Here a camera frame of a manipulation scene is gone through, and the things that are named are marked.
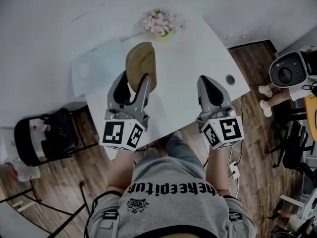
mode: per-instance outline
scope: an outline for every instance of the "white cable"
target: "white cable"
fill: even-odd
[[[238,192],[239,192],[239,178],[238,178],[238,188],[237,188],[236,198],[238,196]]]
[[[229,160],[228,160],[228,164],[227,164],[227,170],[229,167],[229,163],[230,163],[230,159],[231,159],[231,154],[232,154],[232,147],[230,147],[230,156],[229,156]]]

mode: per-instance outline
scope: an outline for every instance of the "white table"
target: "white table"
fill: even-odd
[[[156,53],[156,89],[150,94],[145,111],[150,116],[147,133],[143,133],[138,147],[147,145],[190,123],[201,112],[198,105],[197,80],[206,75],[222,84],[235,100],[250,91],[237,64],[217,35],[197,14],[188,14],[186,30],[178,32],[167,43],[155,42],[142,34],[123,42],[128,53],[140,42],[152,42]],[[227,84],[231,74],[236,83]],[[110,85],[86,95],[88,107],[99,136],[103,135],[102,120],[107,109]],[[106,147],[110,159],[117,150]]]

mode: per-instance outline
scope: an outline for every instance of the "wooden floor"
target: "wooden floor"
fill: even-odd
[[[230,50],[230,53],[249,85],[259,84],[268,74],[269,65],[275,59],[267,43],[252,44]],[[271,129],[273,118],[266,118],[258,102],[263,97],[257,92],[257,87],[250,87],[251,91],[243,97],[243,125],[245,139],[241,162],[238,198],[247,209],[254,221],[271,215],[277,205],[280,194],[296,197],[300,191],[302,177],[298,172],[287,170],[281,165],[273,169],[278,153],[266,155],[264,151],[273,148],[278,142]],[[242,98],[233,102],[234,107],[241,115]],[[90,117],[89,111],[82,112],[75,117],[80,131],[84,134],[86,144],[96,142],[97,133]],[[208,152],[206,142],[198,133],[195,123],[181,129],[183,139],[187,142],[202,163],[205,163]],[[233,147],[231,160],[239,160],[241,144]],[[41,177],[34,180],[34,187],[43,203],[68,212],[75,212],[83,201],[79,190],[79,182],[84,181],[85,194],[88,204],[104,192],[107,183],[107,173],[111,161],[102,147],[95,146],[72,158],[51,162],[40,166]],[[11,167],[0,169],[0,179],[7,196],[22,192],[30,188],[29,182],[17,182],[13,178]],[[230,190],[236,193],[237,183],[230,181]],[[29,202],[21,196],[11,203],[20,200]],[[56,213],[41,205],[34,205],[22,213],[26,218],[35,222],[44,229],[53,232],[66,220],[67,216]],[[82,237],[88,214],[83,210],[58,237]],[[270,231],[276,225],[269,219],[257,222],[258,237],[270,237]]]

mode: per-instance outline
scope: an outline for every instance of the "shorts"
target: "shorts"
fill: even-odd
[[[291,86],[288,88],[289,95],[291,96],[292,101],[296,101],[300,98],[304,98],[307,95],[310,95],[312,93],[311,90],[304,90],[302,88],[303,85],[311,85],[311,83],[309,80],[306,80],[305,82],[299,85]]]
[[[197,166],[197,168],[204,170],[203,164],[200,162],[194,151],[178,136],[172,136],[169,139],[166,144],[166,152],[169,157],[189,162]],[[136,167],[143,164],[148,164],[149,162],[160,158],[161,156],[149,150],[146,153],[146,156],[140,160]]]
[[[306,220],[302,220],[296,214],[292,215],[288,220],[290,229],[294,232],[298,232],[299,228],[305,223]]]

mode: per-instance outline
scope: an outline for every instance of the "cable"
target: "cable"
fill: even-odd
[[[232,155],[232,146],[230,147],[230,155],[229,155],[229,160],[228,160],[228,164],[227,164],[227,170],[228,170],[228,167],[229,167],[231,155]]]
[[[238,192],[239,192],[239,178],[237,178],[237,179],[238,179],[238,188],[237,188],[236,198],[237,198]]]
[[[236,164],[234,164],[235,166],[237,166],[241,161],[242,151],[243,151],[243,140],[241,141],[240,158],[239,158],[239,161]]]
[[[205,167],[207,165],[207,163],[208,163],[208,158],[207,158],[205,164],[203,165],[203,167]]]
[[[269,217],[259,218],[257,221],[255,221],[255,223],[259,222],[260,220],[264,220],[264,219],[269,219]],[[278,222],[278,223],[281,224],[283,227],[285,227],[285,228],[287,228],[288,230],[290,230],[284,223],[278,221],[277,219],[274,219],[274,221]]]
[[[265,78],[265,80],[261,84],[254,84],[254,85],[249,85],[250,86],[258,86],[258,85],[263,85],[267,80],[269,79],[269,75]]]
[[[233,176],[234,174],[235,174],[236,172],[235,171],[233,171],[232,172],[232,174],[231,175],[229,175],[228,177],[231,177],[231,176]]]
[[[311,85],[303,85],[302,89],[306,91],[311,91],[316,85],[317,85],[317,82],[314,82]]]
[[[243,97],[244,97],[244,95],[242,95],[242,98],[241,98],[241,122],[242,122],[242,127],[243,127]],[[241,141],[240,158],[239,158],[239,161],[236,164],[234,164],[235,166],[237,166],[240,163],[240,161],[241,161],[242,151],[243,151],[243,140]]]

